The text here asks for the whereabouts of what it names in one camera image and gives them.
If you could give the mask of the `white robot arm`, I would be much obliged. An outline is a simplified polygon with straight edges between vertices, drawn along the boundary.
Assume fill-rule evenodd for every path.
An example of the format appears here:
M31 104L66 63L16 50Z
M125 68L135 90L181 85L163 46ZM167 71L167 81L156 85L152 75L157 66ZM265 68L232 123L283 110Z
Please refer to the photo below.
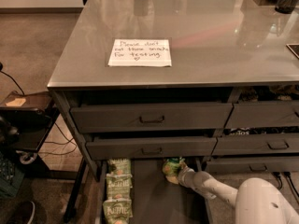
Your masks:
M205 171L195 172L184 160L166 161L167 181L192 189L208 200L219 198L235 210L235 224L299 224L299 215L282 193L261 178L249 178L238 189Z

